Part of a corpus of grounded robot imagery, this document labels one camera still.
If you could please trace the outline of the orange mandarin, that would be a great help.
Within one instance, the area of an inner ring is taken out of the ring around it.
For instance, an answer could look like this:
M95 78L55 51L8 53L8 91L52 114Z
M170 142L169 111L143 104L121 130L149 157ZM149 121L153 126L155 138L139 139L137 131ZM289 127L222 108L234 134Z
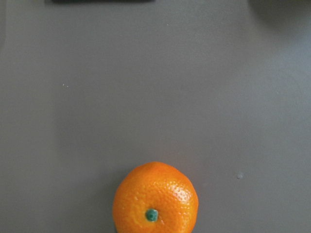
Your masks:
M175 167L150 162L133 169L116 190L112 214L119 233L191 233L199 199Z

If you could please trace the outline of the grey folded cloth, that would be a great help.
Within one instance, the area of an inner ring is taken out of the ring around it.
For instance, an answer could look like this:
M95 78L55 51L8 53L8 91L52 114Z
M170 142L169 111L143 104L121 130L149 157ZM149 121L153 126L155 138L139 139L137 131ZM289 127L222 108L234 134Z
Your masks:
M48 0L55 4L91 4L91 3L149 3L154 2L154 0Z

